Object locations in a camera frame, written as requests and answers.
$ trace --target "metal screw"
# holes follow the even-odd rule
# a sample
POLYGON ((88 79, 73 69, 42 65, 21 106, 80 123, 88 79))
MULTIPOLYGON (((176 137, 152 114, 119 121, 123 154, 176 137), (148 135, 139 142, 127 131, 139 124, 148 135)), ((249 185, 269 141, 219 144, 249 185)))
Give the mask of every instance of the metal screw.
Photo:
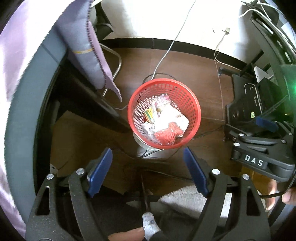
POLYGON ((79 169, 77 169, 76 173, 77 173, 78 175, 81 175, 81 174, 84 173, 84 169, 83 169, 83 168, 79 168, 79 169))
POLYGON ((250 177, 249 177, 248 174, 243 174, 243 175, 242 175, 242 178, 245 179, 245 180, 249 180, 249 179, 250 179, 250 177))
POLYGON ((219 169, 213 169, 213 170, 212 170, 212 173, 213 173, 214 175, 219 175, 219 174, 220 174, 220 170, 219 170, 219 169))
POLYGON ((52 173, 49 173, 46 178, 48 180, 53 179, 54 178, 54 175, 52 173))

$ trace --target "basket rim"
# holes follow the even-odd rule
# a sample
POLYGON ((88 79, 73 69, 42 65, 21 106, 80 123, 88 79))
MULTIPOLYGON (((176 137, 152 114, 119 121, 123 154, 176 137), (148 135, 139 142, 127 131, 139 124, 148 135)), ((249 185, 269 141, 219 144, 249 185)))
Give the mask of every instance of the basket rim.
POLYGON ((158 78, 158 79, 154 79, 154 80, 150 80, 142 85, 140 85, 133 93, 133 95, 131 96, 129 102, 128 102, 128 122, 129 122, 129 125, 132 129, 132 131, 136 134, 136 136, 141 140, 143 141, 145 144, 151 146, 151 147, 154 147, 154 148, 158 148, 158 149, 174 149, 174 148, 179 148, 179 147, 182 147, 184 146, 186 143, 188 143, 193 137, 194 135, 196 134, 199 126, 200 126, 200 122, 201 122, 201 108, 200 108, 200 104, 198 102, 198 99, 196 98, 195 94, 193 93, 193 91, 191 89, 189 89, 185 84, 177 81, 177 80, 172 80, 172 79, 168 79, 168 78, 158 78), (168 83, 171 83, 171 84, 177 84, 177 85, 180 85, 182 86, 183 88, 185 88, 189 93, 190 95, 193 97, 194 101, 195 101, 195 104, 197 106, 197 120, 196 120, 196 123, 195 123, 195 126, 194 128, 192 129, 192 131, 189 133, 189 135, 186 138, 186 141, 181 141, 177 144, 173 144, 173 145, 160 145, 160 144, 157 144, 157 143, 154 143, 152 141, 149 141, 147 138, 142 138, 142 134, 138 131, 138 129, 136 128, 134 122, 133 122, 133 110, 131 109, 132 108, 132 103, 133 103, 133 100, 136 98, 136 96, 138 96, 139 92, 142 91, 142 89, 146 88, 147 86, 150 86, 150 85, 154 85, 154 84, 158 84, 158 82, 168 82, 168 83))

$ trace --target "white wall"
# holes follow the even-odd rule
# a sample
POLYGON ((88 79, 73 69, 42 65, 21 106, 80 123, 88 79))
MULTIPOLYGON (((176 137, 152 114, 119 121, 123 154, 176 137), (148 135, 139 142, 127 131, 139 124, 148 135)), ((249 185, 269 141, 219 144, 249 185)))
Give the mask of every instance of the white wall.
MULTIPOLYGON (((145 37, 173 40, 194 0, 103 0, 102 7, 114 26, 109 38, 145 37)), ((250 62, 260 47, 246 27, 250 13, 240 0, 196 0, 177 41, 215 49, 230 28, 219 49, 222 53, 250 62)))

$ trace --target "metal chair leg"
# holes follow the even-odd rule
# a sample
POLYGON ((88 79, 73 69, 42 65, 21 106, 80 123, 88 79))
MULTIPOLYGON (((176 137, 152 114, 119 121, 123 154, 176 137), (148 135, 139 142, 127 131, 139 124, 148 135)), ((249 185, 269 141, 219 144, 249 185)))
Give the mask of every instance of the metal chair leg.
MULTIPOLYGON (((116 76, 117 76, 118 73, 119 73, 119 70, 121 69, 122 59, 121 59, 120 55, 119 55, 117 52, 115 52, 113 49, 110 49, 110 48, 108 48, 107 46, 105 46, 105 45, 103 45, 103 44, 101 44, 101 43, 100 43, 100 45, 101 45, 101 47, 102 47, 103 49, 105 49, 105 50, 107 50, 108 52, 110 52, 110 53, 116 55, 116 56, 119 58, 119 64, 118 64, 117 70, 115 71, 115 73, 114 73, 114 75, 113 75, 113 81, 114 81, 114 79, 116 78, 116 76)), ((105 90, 104 90, 104 92, 103 92, 103 97, 106 95, 107 90, 108 90, 108 89, 105 89, 105 90)))

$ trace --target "human hand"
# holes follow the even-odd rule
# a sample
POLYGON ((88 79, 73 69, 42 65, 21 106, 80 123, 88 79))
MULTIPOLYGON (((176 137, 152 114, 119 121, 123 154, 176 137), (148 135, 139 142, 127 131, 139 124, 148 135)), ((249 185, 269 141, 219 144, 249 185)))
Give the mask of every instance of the human hand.
POLYGON ((142 241, 145 236, 144 228, 133 229, 128 232, 115 233, 108 236, 110 241, 142 241))
MULTIPOLYGON (((276 181, 271 179, 268 186, 268 194, 274 194, 276 192, 276 181)), ((284 193, 281 197, 283 203, 296 205, 296 187, 290 188, 286 193, 284 193)), ((266 202, 266 209, 270 210, 274 206, 276 202, 276 198, 268 198, 265 200, 266 202)))

